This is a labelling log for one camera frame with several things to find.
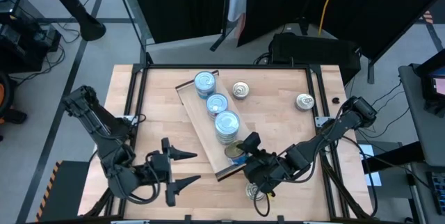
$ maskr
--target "metal can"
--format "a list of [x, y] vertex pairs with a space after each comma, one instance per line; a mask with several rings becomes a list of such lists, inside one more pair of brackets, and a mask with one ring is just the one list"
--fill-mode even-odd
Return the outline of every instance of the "metal can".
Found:
[[212, 120], [215, 120], [215, 117], [226, 111], [229, 107], [229, 101], [224, 95], [214, 94], [210, 95], [206, 101], [207, 113], [209, 114]]
[[315, 105], [315, 100], [311, 95], [301, 94], [295, 100], [295, 107], [301, 111], [308, 111]]
[[224, 154], [232, 165], [244, 164], [247, 159], [245, 152], [237, 148], [237, 145], [241, 143], [243, 143], [243, 141], [234, 141], [224, 149]]
[[[254, 200], [255, 193], [258, 190], [258, 186], [255, 183], [248, 183], [245, 186], [245, 194], [249, 197], [249, 199]], [[257, 194], [257, 200], [262, 200], [266, 196], [265, 193], [259, 191]]]
[[236, 139], [239, 130], [239, 117], [232, 111], [219, 113], [215, 118], [216, 138], [223, 145]]
[[210, 72], [199, 72], [195, 76], [195, 87], [197, 94], [202, 99], [207, 99], [210, 95], [215, 93], [216, 79]]
[[249, 94], [249, 86], [244, 82], [236, 82], [232, 92], [235, 99], [245, 99]]

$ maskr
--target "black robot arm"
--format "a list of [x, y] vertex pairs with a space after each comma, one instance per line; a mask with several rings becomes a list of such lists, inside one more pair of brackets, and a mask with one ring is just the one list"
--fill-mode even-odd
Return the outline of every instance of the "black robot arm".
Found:
[[[171, 146], [168, 138], [162, 139], [162, 153], [153, 151], [145, 157], [145, 163], [133, 166], [134, 151], [125, 142], [134, 138], [134, 128], [130, 120], [115, 118], [99, 104], [91, 87], [82, 86], [63, 98], [65, 110], [78, 118], [97, 145], [108, 187], [119, 198], [136, 204], [147, 204], [159, 195], [160, 183], [166, 183], [165, 201], [175, 206], [175, 194], [199, 179], [193, 176], [186, 179], [172, 179], [170, 159], [180, 160], [196, 157], [196, 154], [182, 152]], [[153, 194], [142, 199], [132, 192], [139, 186], [152, 186]]]
[[[263, 193], [275, 196], [273, 189], [281, 182], [303, 183], [307, 179], [296, 181], [305, 174], [314, 162], [316, 155], [324, 150], [330, 143], [339, 140], [349, 129], [369, 127], [375, 121], [375, 111], [363, 98], [351, 97], [342, 106], [336, 119], [328, 120], [318, 131], [317, 135], [309, 141], [293, 144], [281, 154], [267, 153], [259, 150], [261, 142], [258, 133], [252, 132], [238, 147], [250, 154], [243, 172], [250, 183], [255, 183]], [[323, 170], [328, 173], [339, 191], [346, 195], [349, 192], [341, 184], [341, 180], [333, 173], [328, 162], [324, 162]], [[346, 196], [346, 200], [358, 216], [367, 216], [354, 201], [352, 196]]]

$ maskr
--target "small can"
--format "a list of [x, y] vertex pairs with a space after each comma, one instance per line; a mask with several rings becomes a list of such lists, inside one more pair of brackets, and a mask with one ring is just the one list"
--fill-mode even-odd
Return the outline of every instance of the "small can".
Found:
[[244, 82], [236, 82], [232, 92], [235, 99], [245, 99], [249, 94], [249, 86]]
[[241, 143], [243, 143], [243, 141], [234, 141], [224, 149], [224, 154], [232, 165], [244, 164], [247, 159], [245, 152], [237, 148], [237, 145]]
[[[249, 199], [254, 200], [255, 193], [258, 190], [258, 186], [255, 183], [248, 183], [245, 186], [245, 194], [249, 197]], [[257, 194], [257, 201], [263, 200], [264, 196], [266, 196], [265, 193], [259, 191]]]
[[236, 139], [239, 130], [239, 117], [232, 111], [219, 113], [215, 118], [216, 138], [223, 145], [229, 145]]
[[229, 101], [224, 95], [214, 94], [210, 95], [209, 98], [207, 98], [206, 106], [207, 113], [209, 113], [210, 118], [212, 120], [215, 120], [215, 117], [219, 113], [227, 110], [227, 108], [229, 107]]
[[216, 79], [210, 72], [199, 72], [195, 76], [195, 87], [197, 94], [201, 99], [207, 99], [210, 95], [215, 93]]
[[300, 111], [308, 111], [314, 107], [314, 104], [314, 98], [308, 94], [301, 94], [295, 100], [295, 107]]

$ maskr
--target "black equipment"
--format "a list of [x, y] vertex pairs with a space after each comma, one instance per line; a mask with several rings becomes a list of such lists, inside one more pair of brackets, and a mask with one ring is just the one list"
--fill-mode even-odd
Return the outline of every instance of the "black equipment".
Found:
[[57, 51], [60, 33], [37, 18], [43, 15], [28, 0], [0, 1], [0, 70], [40, 71], [47, 53]]
[[[170, 159], [188, 159], [196, 157], [196, 154], [175, 149], [168, 138], [162, 139], [162, 153], [150, 152], [145, 157], [144, 164], [132, 165], [136, 155], [125, 144], [126, 140], [134, 138], [131, 121], [111, 115], [99, 104], [91, 87], [78, 88], [63, 98], [63, 104], [70, 116], [81, 121], [96, 143], [97, 155], [108, 179], [107, 191], [115, 196], [136, 204], [148, 204], [158, 197], [161, 183], [166, 183], [165, 200], [172, 207], [176, 205], [175, 195], [179, 195], [183, 188], [200, 178], [196, 175], [173, 181]], [[152, 186], [152, 197], [142, 199], [134, 195], [132, 192], [139, 186]]]
[[104, 36], [106, 28], [93, 16], [88, 14], [85, 7], [79, 0], [59, 0], [76, 18], [81, 28], [81, 36], [86, 41], [97, 40]]
[[316, 155], [322, 151], [321, 158], [326, 161], [323, 162], [323, 170], [327, 172], [335, 183], [354, 214], [358, 218], [370, 219], [371, 217], [362, 210], [341, 183], [341, 180], [337, 177], [329, 162], [327, 162], [324, 150], [330, 143], [339, 140], [349, 129], [370, 127], [375, 121], [377, 111], [363, 98], [354, 96], [341, 106], [341, 110], [343, 110], [343, 113], [337, 115], [335, 120], [329, 119], [311, 140], [291, 145], [279, 155], [275, 152], [267, 153], [265, 150], [259, 150], [258, 146], [261, 140], [258, 133], [252, 132], [242, 144], [238, 145], [238, 148], [251, 154], [243, 169], [244, 175], [249, 182], [255, 183], [259, 191], [270, 193], [274, 197], [273, 189], [281, 182], [306, 182], [308, 179], [298, 182], [296, 180], [311, 168], [311, 163], [315, 162]]
[[438, 117], [445, 116], [445, 94], [438, 92], [438, 82], [445, 79], [445, 49], [422, 65], [414, 65], [414, 72], [421, 78], [425, 110]]
[[360, 71], [360, 49], [351, 41], [280, 33], [270, 48], [272, 64], [338, 65], [345, 85]]

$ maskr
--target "concrete floor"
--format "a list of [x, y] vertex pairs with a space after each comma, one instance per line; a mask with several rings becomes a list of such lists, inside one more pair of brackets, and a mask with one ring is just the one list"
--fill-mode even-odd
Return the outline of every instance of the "concrete floor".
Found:
[[[68, 18], [70, 14], [58, 0], [29, 0], [45, 17]], [[122, 0], [90, 0], [86, 5], [88, 12], [95, 12], [97, 17], [128, 18]], [[77, 24], [70, 24], [76, 29]], [[28, 113], [29, 118], [23, 125], [1, 125], [0, 131], [5, 140], [0, 143], [0, 223], [17, 221], [26, 192], [36, 170], [40, 154], [48, 137], [51, 137], [51, 124], [58, 114], [60, 97], [67, 88], [67, 80], [73, 70], [76, 71], [72, 90], [85, 84], [97, 91], [97, 96], [104, 102], [108, 90], [113, 66], [132, 64], [139, 61], [140, 47], [130, 23], [106, 24], [106, 35], [93, 42], [78, 39], [71, 44], [62, 43], [66, 52], [65, 61], [49, 74], [25, 82], [17, 89], [15, 104]], [[299, 33], [298, 25], [287, 25], [287, 31]], [[445, 40], [445, 25], [435, 25], [438, 36]], [[73, 37], [69, 32], [60, 30], [67, 39]], [[219, 35], [172, 42], [148, 47], [155, 63], [246, 63], [250, 64], [267, 50], [267, 45], [274, 32], [260, 37], [249, 44], [235, 48], [236, 40], [227, 39], [217, 51], [209, 51]], [[316, 33], [310, 28], [309, 34]], [[356, 76], [352, 95], [363, 96], [372, 102], [393, 88], [399, 81], [397, 68], [410, 63], [422, 63], [437, 50], [432, 43], [426, 26], [415, 24], [375, 65], [375, 85], [366, 82], [366, 59], [362, 58], [362, 71]], [[49, 55], [57, 58], [60, 52]], [[403, 94], [397, 96], [379, 113], [375, 129], [380, 133], [389, 122], [397, 118], [407, 108]], [[408, 113], [394, 123], [379, 141], [402, 142], [416, 141], [416, 133]], [[61, 115], [60, 126], [53, 137], [54, 144], [46, 163], [42, 168], [42, 177], [33, 203], [25, 215], [26, 221], [33, 221], [40, 204], [51, 170], [58, 160], [87, 161], [93, 149], [93, 142], [77, 119], [66, 114]], [[388, 221], [401, 221], [410, 216], [407, 201], [400, 199], [379, 200], [378, 216]]]

